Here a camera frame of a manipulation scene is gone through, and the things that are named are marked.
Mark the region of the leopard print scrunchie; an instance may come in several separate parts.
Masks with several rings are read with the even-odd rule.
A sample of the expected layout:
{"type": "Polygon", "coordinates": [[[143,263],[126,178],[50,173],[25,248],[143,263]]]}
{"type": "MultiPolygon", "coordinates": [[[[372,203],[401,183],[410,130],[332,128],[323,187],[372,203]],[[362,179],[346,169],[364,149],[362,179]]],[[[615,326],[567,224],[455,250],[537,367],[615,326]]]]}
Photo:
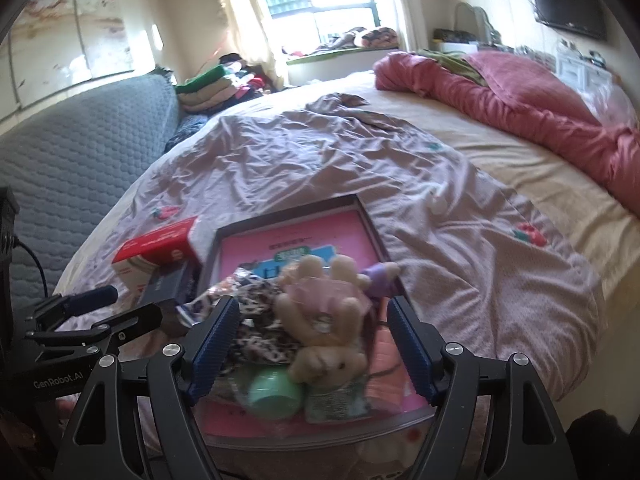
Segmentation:
{"type": "Polygon", "coordinates": [[[243,365],[292,363],[300,342],[283,328],[274,310],[281,294],[274,281],[255,274],[240,278],[231,294],[239,304],[240,324],[224,362],[224,374],[243,365]]]}

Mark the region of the mint green round sponge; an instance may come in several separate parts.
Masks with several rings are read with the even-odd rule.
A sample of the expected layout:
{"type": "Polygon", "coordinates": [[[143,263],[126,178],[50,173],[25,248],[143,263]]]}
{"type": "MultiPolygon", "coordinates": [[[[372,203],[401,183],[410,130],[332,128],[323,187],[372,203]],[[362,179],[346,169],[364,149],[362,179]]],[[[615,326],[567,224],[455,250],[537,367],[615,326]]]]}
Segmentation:
{"type": "Polygon", "coordinates": [[[293,417],[302,407],[304,388],[293,382],[286,366],[258,370],[247,391],[248,409],[265,420],[293,417]]]}

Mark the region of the salmon pink pouch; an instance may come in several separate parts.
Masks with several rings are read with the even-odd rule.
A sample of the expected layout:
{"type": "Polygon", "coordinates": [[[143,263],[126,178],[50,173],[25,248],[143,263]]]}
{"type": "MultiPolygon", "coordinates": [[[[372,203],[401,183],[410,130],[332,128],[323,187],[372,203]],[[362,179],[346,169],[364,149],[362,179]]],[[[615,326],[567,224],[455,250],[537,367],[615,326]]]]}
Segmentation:
{"type": "Polygon", "coordinates": [[[399,413],[414,395],[408,372],[386,322],[378,323],[369,360],[366,399],[375,411],[399,413]]]}

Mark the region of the cream bunny plush toy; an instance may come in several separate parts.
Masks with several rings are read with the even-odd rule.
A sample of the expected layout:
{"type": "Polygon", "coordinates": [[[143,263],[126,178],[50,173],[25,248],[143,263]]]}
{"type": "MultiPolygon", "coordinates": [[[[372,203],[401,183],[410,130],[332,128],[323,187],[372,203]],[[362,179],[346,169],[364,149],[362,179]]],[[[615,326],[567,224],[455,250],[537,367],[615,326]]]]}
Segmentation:
{"type": "Polygon", "coordinates": [[[355,260],[337,255],[324,262],[306,255],[283,269],[278,285],[282,294],[274,310],[300,342],[288,367],[292,381],[331,391],[361,376],[368,367],[362,330],[371,300],[355,260]]]}

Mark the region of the purple bunny plush toy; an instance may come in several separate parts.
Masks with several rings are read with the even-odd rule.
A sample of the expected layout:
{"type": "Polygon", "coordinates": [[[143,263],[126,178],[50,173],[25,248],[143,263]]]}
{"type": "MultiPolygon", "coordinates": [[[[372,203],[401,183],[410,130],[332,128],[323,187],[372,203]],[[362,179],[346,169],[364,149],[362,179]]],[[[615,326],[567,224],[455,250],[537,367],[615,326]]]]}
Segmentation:
{"type": "Polygon", "coordinates": [[[395,281],[400,274],[400,266],[394,262],[378,262],[361,271],[366,278],[364,292],[369,298],[391,297],[395,291],[395,281]]]}

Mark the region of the red tissue pack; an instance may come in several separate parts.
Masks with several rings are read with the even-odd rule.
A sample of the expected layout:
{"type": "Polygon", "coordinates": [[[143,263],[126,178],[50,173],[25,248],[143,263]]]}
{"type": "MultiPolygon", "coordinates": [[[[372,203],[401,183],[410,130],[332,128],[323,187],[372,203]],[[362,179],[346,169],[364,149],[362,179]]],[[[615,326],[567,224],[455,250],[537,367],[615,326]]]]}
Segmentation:
{"type": "Polygon", "coordinates": [[[202,258],[193,244],[198,217],[186,218],[168,226],[130,238],[120,246],[111,267],[127,289],[140,296],[153,273],[173,263],[191,263],[198,270],[202,258]]]}

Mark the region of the dark blue small box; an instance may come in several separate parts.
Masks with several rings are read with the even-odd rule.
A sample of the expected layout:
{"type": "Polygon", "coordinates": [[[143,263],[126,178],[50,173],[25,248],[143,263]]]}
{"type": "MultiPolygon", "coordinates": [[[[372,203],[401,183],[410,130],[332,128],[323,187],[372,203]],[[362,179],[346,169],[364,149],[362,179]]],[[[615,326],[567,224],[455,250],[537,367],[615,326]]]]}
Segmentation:
{"type": "Polygon", "coordinates": [[[155,269],[140,296],[139,306],[175,307],[195,298],[201,267],[190,260],[164,264],[155,269]]]}

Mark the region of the grey quilted headboard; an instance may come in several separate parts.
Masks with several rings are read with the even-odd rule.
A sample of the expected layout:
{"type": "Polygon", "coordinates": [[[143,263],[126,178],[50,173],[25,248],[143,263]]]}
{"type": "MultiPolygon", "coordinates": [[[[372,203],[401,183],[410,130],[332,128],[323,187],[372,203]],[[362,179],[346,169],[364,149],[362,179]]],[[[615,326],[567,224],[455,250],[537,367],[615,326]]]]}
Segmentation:
{"type": "Polygon", "coordinates": [[[1,137],[1,183],[20,212],[11,292],[23,307],[55,289],[67,263],[130,185],[155,162],[180,120],[166,77],[106,84],[27,118],[1,137]]]}

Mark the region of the stack of folded blankets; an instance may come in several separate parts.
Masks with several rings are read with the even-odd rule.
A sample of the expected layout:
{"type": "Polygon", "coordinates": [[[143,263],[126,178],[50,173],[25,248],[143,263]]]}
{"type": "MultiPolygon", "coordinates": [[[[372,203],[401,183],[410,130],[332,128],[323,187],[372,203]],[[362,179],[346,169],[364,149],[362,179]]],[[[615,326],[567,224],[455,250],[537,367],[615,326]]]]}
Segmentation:
{"type": "Polygon", "coordinates": [[[213,68],[175,86],[183,110],[192,115],[215,115],[277,91],[262,66],[250,64],[237,53],[223,55],[213,68]]]}

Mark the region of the red crumpled duvet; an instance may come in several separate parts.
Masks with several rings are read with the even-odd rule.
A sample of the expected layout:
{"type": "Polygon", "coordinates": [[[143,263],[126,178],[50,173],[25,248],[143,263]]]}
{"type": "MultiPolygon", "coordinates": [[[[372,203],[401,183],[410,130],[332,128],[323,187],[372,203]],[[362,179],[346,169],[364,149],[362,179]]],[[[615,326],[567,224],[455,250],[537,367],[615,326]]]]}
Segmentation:
{"type": "Polygon", "coordinates": [[[411,92],[560,156],[639,211],[639,130],[607,126],[548,68],[506,52],[398,51],[374,64],[375,88],[411,92]]]}

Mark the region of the white drawer cabinet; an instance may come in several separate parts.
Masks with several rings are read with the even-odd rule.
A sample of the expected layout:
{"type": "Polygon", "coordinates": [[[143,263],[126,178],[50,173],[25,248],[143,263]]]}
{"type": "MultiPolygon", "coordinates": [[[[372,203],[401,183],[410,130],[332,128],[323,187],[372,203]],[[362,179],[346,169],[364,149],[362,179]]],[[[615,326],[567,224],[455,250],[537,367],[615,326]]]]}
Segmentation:
{"type": "Polygon", "coordinates": [[[556,45],[555,59],[555,75],[578,92],[596,90],[614,82],[608,70],[588,61],[572,42],[563,38],[556,45]]]}

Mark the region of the clothes on window sill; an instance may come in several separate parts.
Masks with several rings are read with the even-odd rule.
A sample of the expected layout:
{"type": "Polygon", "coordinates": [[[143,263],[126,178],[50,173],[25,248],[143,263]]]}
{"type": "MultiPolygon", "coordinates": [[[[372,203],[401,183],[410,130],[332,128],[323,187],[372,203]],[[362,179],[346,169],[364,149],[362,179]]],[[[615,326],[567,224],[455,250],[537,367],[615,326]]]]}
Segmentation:
{"type": "Polygon", "coordinates": [[[348,49],[395,49],[398,47],[399,39],[395,29],[386,26],[366,29],[358,26],[343,32],[326,44],[320,44],[308,52],[308,55],[348,49]]]}

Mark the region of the window with dark frame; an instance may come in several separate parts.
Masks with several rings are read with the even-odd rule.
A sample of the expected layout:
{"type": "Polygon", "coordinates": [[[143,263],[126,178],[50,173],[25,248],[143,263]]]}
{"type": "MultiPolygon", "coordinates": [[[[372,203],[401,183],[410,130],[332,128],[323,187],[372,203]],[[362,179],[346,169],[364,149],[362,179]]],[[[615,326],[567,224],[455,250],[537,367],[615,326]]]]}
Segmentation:
{"type": "Polygon", "coordinates": [[[266,0],[286,52],[311,52],[348,32],[381,24],[375,0],[266,0]]]}

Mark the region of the black wall television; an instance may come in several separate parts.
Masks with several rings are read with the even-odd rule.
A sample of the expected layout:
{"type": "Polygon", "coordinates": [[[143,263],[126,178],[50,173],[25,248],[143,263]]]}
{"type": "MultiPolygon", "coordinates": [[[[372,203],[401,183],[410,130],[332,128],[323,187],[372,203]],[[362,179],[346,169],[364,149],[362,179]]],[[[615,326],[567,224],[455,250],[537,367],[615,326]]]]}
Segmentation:
{"type": "Polygon", "coordinates": [[[532,0],[537,23],[595,40],[607,40],[600,0],[532,0]]]}

